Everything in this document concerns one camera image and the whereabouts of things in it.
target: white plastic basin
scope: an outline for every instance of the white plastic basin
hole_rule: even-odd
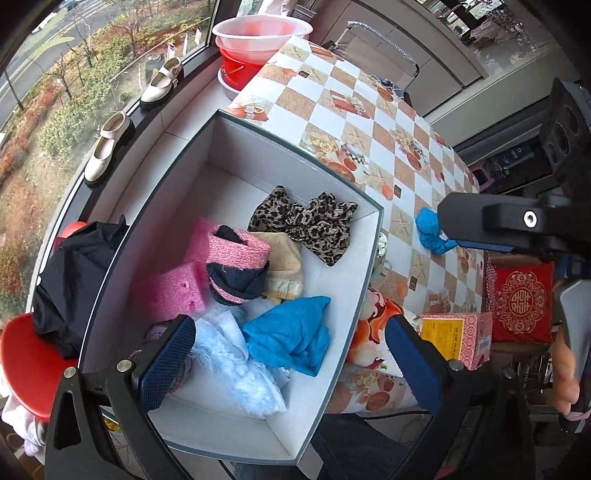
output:
[[[236,95],[238,95],[240,93],[238,90],[230,87],[226,82],[223,81],[221,69],[217,71],[217,81],[222,85],[224,94],[230,100],[234,100],[236,98]]]
[[[306,37],[312,25],[280,15],[248,15],[224,20],[213,27],[222,48],[235,51],[279,50],[293,35]]]

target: jeans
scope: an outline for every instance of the jeans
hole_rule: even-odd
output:
[[[354,414],[324,415],[311,440],[324,467],[312,480],[386,479],[408,450]],[[233,463],[236,480],[310,480],[296,466]]]

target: window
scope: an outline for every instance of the window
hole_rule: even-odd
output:
[[[23,313],[47,225],[104,121],[209,38],[216,0],[65,0],[0,81],[0,326]]]

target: blue gripper pad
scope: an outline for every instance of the blue gripper pad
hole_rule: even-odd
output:
[[[410,324],[405,328],[395,317],[390,318],[386,324],[385,338],[388,349],[418,404],[433,415],[437,414],[443,402],[442,378],[420,351],[419,342],[424,340]]]
[[[186,317],[139,381],[139,404],[144,413],[162,405],[186,356],[195,344],[195,322]]]

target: red cushion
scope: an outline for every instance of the red cushion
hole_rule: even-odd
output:
[[[553,264],[496,269],[495,342],[552,343]]]

